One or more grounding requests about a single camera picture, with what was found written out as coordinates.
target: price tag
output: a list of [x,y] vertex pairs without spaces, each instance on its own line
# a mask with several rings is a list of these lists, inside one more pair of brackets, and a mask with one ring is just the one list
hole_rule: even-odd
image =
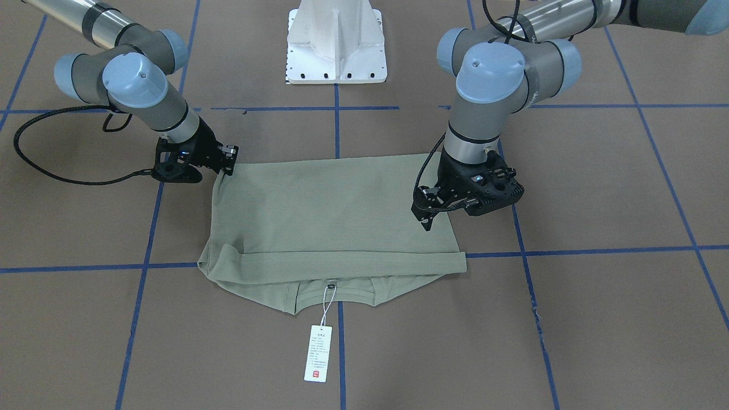
[[329,349],[332,344],[332,327],[312,325],[309,336],[309,350],[306,354],[304,380],[324,383],[329,367]]

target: gray floor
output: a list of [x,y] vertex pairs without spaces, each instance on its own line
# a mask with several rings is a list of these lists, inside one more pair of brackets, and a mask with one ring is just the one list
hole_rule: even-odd
[[[190,40],[173,84],[264,163],[429,150],[454,95],[434,49],[486,23],[472,3],[373,0],[389,78],[357,86],[284,84],[297,0],[113,4]],[[335,304],[325,384],[302,378],[319,309],[276,312],[195,268],[211,172],[77,187],[15,156],[17,127],[74,105],[58,57],[96,49],[20,1],[0,4],[0,38],[0,408],[729,409],[729,31],[577,36],[580,82],[502,134],[523,199],[451,215],[467,273]],[[80,179],[151,165],[143,123],[107,136],[103,119],[48,120],[23,146]]]

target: clothing label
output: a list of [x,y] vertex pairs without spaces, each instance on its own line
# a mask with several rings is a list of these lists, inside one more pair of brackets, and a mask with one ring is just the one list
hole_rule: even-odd
[[329,367],[329,349],[331,344],[331,326],[311,326],[309,350],[306,353],[304,380],[320,383],[324,383],[327,380],[327,367]]

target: garment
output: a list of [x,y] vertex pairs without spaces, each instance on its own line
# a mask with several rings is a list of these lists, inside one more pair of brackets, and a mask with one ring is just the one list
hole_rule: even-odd
[[[466,271],[451,223],[426,232],[410,212],[425,155],[235,165],[220,173],[198,261],[220,287],[296,314],[336,301],[375,306]],[[434,183],[438,157],[423,176]]]

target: robotic arm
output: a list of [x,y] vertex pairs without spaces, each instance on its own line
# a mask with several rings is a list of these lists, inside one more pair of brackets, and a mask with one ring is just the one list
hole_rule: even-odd
[[[418,186],[418,178],[413,192],[411,210],[426,231],[440,212],[465,209],[478,216],[521,198],[524,188],[497,144],[509,114],[576,83],[582,60],[563,38],[610,23],[717,34],[729,26],[729,1],[552,0],[515,20],[502,18],[478,30],[455,28],[438,44],[438,63],[456,76],[457,94],[441,138],[438,181]],[[506,27],[512,24],[510,33]],[[508,44],[511,39],[521,41]]]
[[194,166],[231,175],[235,145],[223,146],[166,76],[187,63],[187,46],[171,30],[150,31],[95,0],[24,0],[106,49],[69,54],[56,63],[58,87],[89,104],[141,118],[160,133],[152,176],[161,182],[202,180]]

